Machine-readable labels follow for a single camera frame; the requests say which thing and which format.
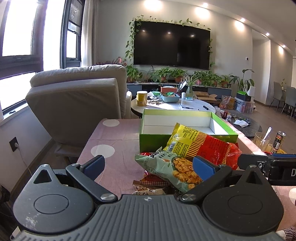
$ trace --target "vine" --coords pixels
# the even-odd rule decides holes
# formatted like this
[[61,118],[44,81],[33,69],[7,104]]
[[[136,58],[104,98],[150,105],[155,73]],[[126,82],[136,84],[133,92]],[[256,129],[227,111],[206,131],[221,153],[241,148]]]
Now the vine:
[[[156,18],[152,18],[152,16],[149,16],[149,19],[147,20],[143,20],[144,15],[141,16],[137,16],[137,18],[133,18],[131,22],[129,22],[129,26],[131,26],[131,34],[130,34],[130,40],[127,41],[126,43],[126,48],[128,48],[128,50],[125,52],[126,54],[126,58],[128,58],[130,61],[133,57],[133,51],[134,51],[134,40],[135,40],[135,35],[139,32],[140,26],[141,26],[141,22],[164,22],[164,23],[172,23],[172,24],[180,24],[182,26],[190,26],[190,27],[194,27],[194,28],[201,28],[201,29],[206,29],[206,30],[211,30],[210,28],[206,28],[205,25],[201,25],[200,23],[193,23],[192,21],[189,20],[189,18],[186,19],[186,21],[180,20],[179,22],[177,21],[160,21],[157,20]],[[213,39],[210,39],[209,41],[209,53],[210,53],[210,60],[211,60],[211,54],[213,53],[213,51],[211,50],[212,46],[211,46],[211,42],[213,41]],[[210,69],[211,67],[215,64],[215,62],[210,62]]]

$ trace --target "white polka dot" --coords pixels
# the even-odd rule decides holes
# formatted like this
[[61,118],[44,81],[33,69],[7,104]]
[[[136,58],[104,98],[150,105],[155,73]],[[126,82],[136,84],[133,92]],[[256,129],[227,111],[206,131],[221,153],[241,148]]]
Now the white polka dot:
[[289,192],[289,198],[291,200],[291,202],[296,205],[295,201],[296,201],[296,188],[292,188]]
[[103,121],[103,125],[108,126],[108,127],[113,127],[119,125],[118,120],[105,120]]
[[93,156],[102,155],[104,158],[112,156],[114,152],[114,148],[109,145],[98,145],[91,149],[91,154]]

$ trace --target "pen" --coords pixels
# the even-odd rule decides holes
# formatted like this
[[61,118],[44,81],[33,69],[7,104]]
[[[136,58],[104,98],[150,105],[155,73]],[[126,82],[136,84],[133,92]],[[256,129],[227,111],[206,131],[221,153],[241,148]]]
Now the pen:
[[184,108],[184,109],[191,109],[191,110],[199,110],[199,109],[194,109],[194,108],[184,107],[184,106],[182,106],[182,108]]

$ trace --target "ribbed gray surface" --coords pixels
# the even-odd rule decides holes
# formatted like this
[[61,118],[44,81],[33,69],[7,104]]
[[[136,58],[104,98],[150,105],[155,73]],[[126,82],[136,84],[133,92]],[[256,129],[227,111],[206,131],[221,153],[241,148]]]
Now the ribbed gray surface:
[[115,204],[99,207],[94,217],[79,229],[58,236],[23,232],[16,241],[282,241],[276,233],[240,237],[213,227],[194,205],[182,204],[172,195],[124,195]]

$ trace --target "black tv screen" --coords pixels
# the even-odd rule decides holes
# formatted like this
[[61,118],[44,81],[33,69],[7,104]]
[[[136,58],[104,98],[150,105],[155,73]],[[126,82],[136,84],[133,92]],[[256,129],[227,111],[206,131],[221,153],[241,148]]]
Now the black tv screen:
[[209,69],[210,31],[162,22],[141,22],[133,63]]

